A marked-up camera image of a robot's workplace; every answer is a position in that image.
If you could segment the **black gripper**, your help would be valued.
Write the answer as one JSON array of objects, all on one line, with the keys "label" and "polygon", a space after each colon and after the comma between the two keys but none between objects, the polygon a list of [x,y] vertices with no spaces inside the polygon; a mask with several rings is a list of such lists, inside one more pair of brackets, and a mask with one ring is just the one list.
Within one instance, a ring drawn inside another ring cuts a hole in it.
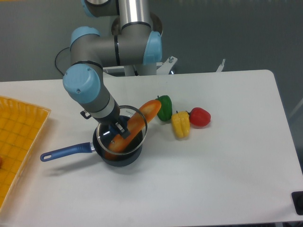
[{"label": "black gripper", "polygon": [[85,119],[93,117],[98,123],[111,125],[111,133],[113,135],[120,135],[123,139],[130,136],[130,131],[127,127],[126,119],[119,119],[120,108],[116,101],[108,103],[106,108],[96,113],[89,113],[87,111],[81,111],[81,116]]}]

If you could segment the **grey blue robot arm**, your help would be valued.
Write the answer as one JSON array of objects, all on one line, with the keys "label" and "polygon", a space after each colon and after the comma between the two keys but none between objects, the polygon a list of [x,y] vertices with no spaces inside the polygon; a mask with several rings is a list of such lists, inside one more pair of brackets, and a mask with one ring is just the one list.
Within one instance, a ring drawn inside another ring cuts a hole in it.
[{"label": "grey blue robot arm", "polygon": [[120,108],[103,83],[103,69],[113,66],[148,65],[162,58],[160,33],[152,30],[146,0],[84,0],[91,17],[118,15],[121,33],[102,36],[92,27],[71,35],[71,66],[63,77],[69,96],[99,123],[113,126],[126,138],[130,127],[120,120]]}]

